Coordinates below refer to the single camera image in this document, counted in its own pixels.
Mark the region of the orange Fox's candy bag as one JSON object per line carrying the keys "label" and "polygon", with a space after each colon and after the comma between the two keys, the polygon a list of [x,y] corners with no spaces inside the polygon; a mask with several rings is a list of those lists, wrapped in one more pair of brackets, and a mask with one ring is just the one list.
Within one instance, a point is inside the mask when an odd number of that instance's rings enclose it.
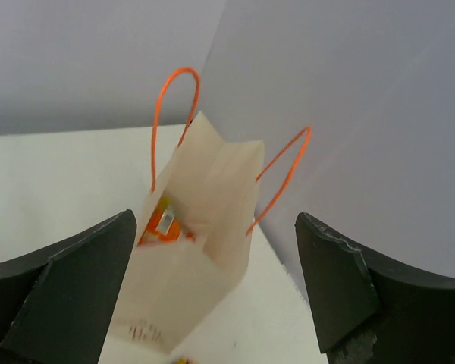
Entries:
{"label": "orange Fox's candy bag", "polygon": [[195,242],[196,235],[184,229],[177,219],[171,199],[162,196],[150,216],[138,245],[173,243],[182,239]]}

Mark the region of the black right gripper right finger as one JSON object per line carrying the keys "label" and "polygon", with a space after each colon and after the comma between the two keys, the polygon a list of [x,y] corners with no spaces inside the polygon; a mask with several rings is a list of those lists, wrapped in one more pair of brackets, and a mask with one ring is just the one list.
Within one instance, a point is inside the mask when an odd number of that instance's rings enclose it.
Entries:
{"label": "black right gripper right finger", "polygon": [[455,363],[455,278],[295,222],[318,347],[330,363]]}

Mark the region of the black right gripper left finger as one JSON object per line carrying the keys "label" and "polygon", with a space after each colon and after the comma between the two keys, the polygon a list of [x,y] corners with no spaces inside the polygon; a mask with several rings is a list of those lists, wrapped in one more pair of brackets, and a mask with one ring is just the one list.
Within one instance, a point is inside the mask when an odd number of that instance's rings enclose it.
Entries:
{"label": "black right gripper left finger", "polygon": [[136,233],[125,210],[0,262],[0,363],[97,363]]}

